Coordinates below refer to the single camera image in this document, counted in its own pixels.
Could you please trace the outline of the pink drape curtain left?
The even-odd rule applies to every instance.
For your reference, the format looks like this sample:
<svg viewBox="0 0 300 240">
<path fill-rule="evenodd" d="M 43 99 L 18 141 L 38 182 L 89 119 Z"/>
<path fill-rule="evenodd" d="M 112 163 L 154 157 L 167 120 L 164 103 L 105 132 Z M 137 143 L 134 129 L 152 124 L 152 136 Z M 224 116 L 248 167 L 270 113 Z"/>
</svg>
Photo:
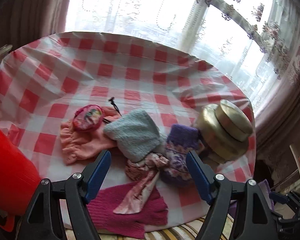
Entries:
<svg viewBox="0 0 300 240">
<path fill-rule="evenodd" d="M 0 47 L 62 33 L 70 0 L 0 0 Z"/>
</svg>

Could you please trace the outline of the magenta knitted cloth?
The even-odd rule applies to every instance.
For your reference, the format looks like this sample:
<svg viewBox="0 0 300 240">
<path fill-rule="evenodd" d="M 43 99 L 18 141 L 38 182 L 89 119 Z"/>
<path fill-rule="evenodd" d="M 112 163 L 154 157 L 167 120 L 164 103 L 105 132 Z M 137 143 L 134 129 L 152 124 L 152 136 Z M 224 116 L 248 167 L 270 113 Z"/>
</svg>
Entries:
<svg viewBox="0 0 300 240">
<path fill-rule="evenodd" d="M 101 190 L 96 198 L 87 205 L 91 220 L 98 230 L 143 239 L 146 225 L 162 226 L 167 224 L 167 205 L 157 189 L 153 189 L 140 213 L 128 215 L 113 213 L 128 191 L 135 185 L 134 181 Z"/>
</svg>

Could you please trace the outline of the round pink zip pouch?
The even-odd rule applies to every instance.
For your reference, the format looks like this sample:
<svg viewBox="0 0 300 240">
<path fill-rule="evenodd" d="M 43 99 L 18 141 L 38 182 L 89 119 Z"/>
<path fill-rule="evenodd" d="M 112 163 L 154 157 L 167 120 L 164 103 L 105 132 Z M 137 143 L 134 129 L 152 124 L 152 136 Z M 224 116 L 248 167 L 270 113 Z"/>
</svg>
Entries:
<svg viewBox="0 0 300 240">
<path fill-rule="evenodd" d="M 104 119 L 104 111 L 98 105 L 87 105 L 76 111 L 72 120 L 73 127 L 79 132 L 98 129 Z"/>
</svg>

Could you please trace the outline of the pink floral hair scarf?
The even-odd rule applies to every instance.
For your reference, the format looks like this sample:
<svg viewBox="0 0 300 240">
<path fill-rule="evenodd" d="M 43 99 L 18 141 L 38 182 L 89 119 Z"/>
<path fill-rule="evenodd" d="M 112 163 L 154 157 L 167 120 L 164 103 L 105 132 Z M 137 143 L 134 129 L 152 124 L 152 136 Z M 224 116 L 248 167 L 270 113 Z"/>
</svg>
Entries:
<svg viewBox="0 0 300 240">
<path fill-rule="evenodd" d="M 140 213 L 155 187 L 160 170 L 167 167 L 169 162 L 169 159 L 160 153 L 149 153 L 137 163 L 128 160 L 125 174 L 136 184 L 128 191 L 113 213 L 120 215 Z"/>
</svg>

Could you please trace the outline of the pink drape curtain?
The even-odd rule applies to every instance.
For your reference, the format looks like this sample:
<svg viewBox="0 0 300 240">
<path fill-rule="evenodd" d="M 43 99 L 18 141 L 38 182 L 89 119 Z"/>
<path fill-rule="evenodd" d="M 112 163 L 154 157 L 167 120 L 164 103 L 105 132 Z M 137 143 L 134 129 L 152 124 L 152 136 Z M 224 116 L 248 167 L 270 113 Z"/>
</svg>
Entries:
<svg viewBox="0 0 300 240">
<path fill-rule="evenodd" d="M 62 33 L 70 0 L 0 0 L 0 47 Z"/>
<path fill-rule="evenodd" d="M 283 10 L 268 23 L 275 81 L 256 116 L 256 155 L 267 160 L 300 136 L 300 0 L 274 0 L 274 5 Z"/>
</svg>

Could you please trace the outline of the floral lace window curtain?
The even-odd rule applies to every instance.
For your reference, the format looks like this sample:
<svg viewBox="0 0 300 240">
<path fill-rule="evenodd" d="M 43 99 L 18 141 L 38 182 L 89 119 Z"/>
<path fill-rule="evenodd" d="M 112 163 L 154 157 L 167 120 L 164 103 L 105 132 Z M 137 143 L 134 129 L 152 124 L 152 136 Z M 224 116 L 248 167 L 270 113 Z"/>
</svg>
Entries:
<svg viewBox="0 0 300 240">
<path fill-rule="evenodd" d="M 66 31 L 129 35 L 214 65 L 259 113 L 300 35 L 290 0 L 70 0 Z"/>
</svg>

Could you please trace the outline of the purple patterned knitted sock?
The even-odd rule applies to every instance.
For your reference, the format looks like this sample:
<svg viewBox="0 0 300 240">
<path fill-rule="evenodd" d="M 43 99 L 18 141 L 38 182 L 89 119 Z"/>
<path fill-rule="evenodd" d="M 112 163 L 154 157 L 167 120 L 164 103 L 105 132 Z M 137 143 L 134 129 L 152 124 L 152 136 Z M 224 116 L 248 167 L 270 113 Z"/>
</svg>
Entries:
<svg viewBox="0 0 300 240">
<path fill-rule="evenodd" d="M 160 171 L 161 180 L 167 184 L 185 187 L 192 181 L 186 166 L 187 154 L 199 150 L 198 129 L 173 124 L 166 140 L 165 157 L 167 166 Z"/>
</svg>

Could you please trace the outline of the pink checkered plastic tablecloth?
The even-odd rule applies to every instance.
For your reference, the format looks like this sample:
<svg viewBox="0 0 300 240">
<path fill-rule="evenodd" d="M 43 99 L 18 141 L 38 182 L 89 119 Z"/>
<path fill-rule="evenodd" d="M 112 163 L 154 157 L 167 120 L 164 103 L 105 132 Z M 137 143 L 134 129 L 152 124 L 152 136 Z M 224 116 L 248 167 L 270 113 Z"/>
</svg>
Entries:
<svg viewBox="0 0 300 240">
<path fill-rule="evenodd" d="M 58 181 L 81 172 L 67 165 L 62 122 L 86 105 L 121 114 L 141 109 L 161 133 L 190 126 L 202 108 L 228 100 L 254 122 L 247 96 L 213 65 L 139 38 L 101 33 L 53 34 L 9 53 L 0 63 L 0 129 L 36 167 Z"/>
</svg>

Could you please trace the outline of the pink drape curtain right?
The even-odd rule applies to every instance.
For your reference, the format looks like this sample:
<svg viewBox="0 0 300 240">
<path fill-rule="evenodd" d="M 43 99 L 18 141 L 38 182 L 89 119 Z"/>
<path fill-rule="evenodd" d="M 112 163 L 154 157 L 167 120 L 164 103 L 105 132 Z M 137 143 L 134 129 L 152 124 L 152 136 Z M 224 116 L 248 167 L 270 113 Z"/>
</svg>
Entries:
<svg viewBox="0 0 300 240">
<path fill-rule="evenodd" d="M 256 155 L 267 160 L 300 136 L 300 0 L 274 0 L 274 5 L 283 10 L 268 23 L 275 81 L 256 116 Z"/>
</svg>

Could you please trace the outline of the pink ruffled cloth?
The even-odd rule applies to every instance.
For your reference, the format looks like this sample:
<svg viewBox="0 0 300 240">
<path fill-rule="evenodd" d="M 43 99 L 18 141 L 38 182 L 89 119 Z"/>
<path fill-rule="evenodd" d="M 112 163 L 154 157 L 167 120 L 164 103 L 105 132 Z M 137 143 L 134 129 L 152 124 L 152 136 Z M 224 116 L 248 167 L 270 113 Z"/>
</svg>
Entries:
<svg viewBox="0 0 300 240">
<path fill-rule="evenodd" d="M 116 141 L 110 139 L 103 132 L 104 127 L 119 119 L 121 115 L 114 107 L 101 107 L 104 111 L 104 119 L 101 126 L 91 132 L 76 131 L 72 119 L 61 123 L 60 140 L 63 160 L 66 165 L 76 161 L 86 160 L 97 156 L 102 150 L 108 150 L 117 146 Z"/>
</svg>

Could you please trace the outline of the striped velvet sofa cushion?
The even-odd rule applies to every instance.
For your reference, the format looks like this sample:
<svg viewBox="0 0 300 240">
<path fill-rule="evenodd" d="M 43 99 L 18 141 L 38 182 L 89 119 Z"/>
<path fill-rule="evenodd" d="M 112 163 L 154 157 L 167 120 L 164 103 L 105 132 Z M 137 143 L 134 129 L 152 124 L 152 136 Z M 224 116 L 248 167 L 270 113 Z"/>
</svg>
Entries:
<svg viewBox="0 0 300 240">
<path fill-rule="evenodd" d="M 203 223 L 205 222 L 205 217 L 200 217 L 196 220 L 188 222 L 186 224 L 182 224 L 179 226 L 175 226 L 168 229 L 163 229 L 159 231 L 152 231 L 145 233 L 144 239 L 147 240 L 160 240 L 160 239 L 196 239 L 200 228 L 202 227 Z M 229 239 L 230 233 L 232 230 L 234 219 L 227 215 L 225 225 L 223 228 L 223 232 L 221 234 L 220 239 Z"/>
</svg>

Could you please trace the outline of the red plastic thermos jug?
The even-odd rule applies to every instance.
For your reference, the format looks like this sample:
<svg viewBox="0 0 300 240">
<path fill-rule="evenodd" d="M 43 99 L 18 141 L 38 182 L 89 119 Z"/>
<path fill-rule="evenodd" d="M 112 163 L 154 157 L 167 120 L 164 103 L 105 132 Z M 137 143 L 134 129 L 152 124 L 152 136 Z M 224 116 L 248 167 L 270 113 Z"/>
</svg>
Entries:
<svg viewBox="0 0 300 240">
<path fill-rule="evenodd" d="M 34 164 L 0 130 L 0 228 L 12 232 L 41 178 Z"/>
</svg>

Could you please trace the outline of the gold lidded glass jar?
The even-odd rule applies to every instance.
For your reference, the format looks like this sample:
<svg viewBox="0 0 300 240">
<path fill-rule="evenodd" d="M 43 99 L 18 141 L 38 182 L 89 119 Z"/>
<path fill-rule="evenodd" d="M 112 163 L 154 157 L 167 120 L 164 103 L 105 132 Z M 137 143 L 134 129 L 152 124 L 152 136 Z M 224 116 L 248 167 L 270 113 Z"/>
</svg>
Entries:
<svg viewBox="0 0 300 240">
<path fill-rule="evenodd" d="M 235 104 L 221 100 L 204 106 L 192 124 L 198 129 L 202 157 L 216 165 L 235 161 L 246 153 L 253 126 Z"/>
</svg>

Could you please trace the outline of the light blue fluffy sock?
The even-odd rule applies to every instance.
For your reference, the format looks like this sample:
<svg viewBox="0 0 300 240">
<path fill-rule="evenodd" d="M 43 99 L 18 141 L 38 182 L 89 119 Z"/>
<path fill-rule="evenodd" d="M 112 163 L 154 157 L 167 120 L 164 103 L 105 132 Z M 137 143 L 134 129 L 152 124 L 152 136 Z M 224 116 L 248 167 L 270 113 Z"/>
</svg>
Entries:
<svg viewBox="0 0 300 240">
<path fill-rule="evenodd" d="M 103 132 L 117 142 L 118 149 L 133 163 L 149 153 L 165 154 L 166 135 L 143 109 L 135 109 L 107 124 Z"/>
</svg>

